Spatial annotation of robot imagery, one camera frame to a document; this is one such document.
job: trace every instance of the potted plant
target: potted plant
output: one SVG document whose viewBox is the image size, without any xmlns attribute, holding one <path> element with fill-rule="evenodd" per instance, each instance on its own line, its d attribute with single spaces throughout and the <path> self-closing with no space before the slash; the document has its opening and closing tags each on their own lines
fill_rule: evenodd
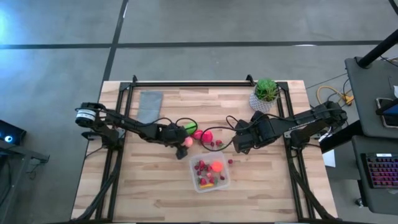
<svg viewBox="0 0 398 224">
<path fill-rule="evenodd" d="M 262 79 L 250 94 L 250 106 L 256 111 L 268 112 L 278 98 L 278 85 L 274 80 Z"/>
</svg>

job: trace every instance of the succulent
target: succulent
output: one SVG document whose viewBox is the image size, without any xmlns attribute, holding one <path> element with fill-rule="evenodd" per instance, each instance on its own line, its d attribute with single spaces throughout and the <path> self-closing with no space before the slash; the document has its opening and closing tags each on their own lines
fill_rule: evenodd
<svg viewBox="0 0 398 224">
<path fill-rule="evenodd" d="M 257 82 L 254 94 L 262 101 L 273 101 L 278 95 L 278 86 L 271 79 L 262 79 Z"/>
</svg>

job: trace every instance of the white pot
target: white pot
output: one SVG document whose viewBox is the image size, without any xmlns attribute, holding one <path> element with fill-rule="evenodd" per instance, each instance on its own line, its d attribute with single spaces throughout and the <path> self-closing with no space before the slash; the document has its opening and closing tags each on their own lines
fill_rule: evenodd
<svg viewBox="0 0 398 224">
<path fill-rule="evenodd" d="M 263 113 L 267 113 L 272 108 L 272 106 L 275 104 L 275 102 L 276 102 L 276 98 L 274 100 L 268 102 L 268 101 L 260 100 L 254 94 L 254 92 L 252 92 L 250 94 L 250 100 L 249 100 L 250 107 L 256 111 L 261 111 Z"/>
</svg>

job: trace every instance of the green ball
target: green ball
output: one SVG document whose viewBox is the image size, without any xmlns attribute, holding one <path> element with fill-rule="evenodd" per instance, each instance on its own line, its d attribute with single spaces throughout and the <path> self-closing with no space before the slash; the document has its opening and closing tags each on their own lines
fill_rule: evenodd
<svg viewBox="0 0 398 224">
<path fill-rule="evenodd" d="M 193 134 L 198 128 L 194 122 L 188 123 L 184 126 L 185 130 L 189 135 Z"/>
</svg>

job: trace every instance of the gray cloth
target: gray cloth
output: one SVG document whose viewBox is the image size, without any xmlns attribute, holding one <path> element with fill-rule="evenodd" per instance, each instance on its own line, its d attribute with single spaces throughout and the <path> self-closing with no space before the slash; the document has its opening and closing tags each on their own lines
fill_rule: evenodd
<svg viewBox="0 0 398 224">
<path fill-rule="evenodd" d="M 163 93 L 161 91 L 142 91 L 139 98 L 137 120 L 146 124 L 159 118 Z"/>
</svg>

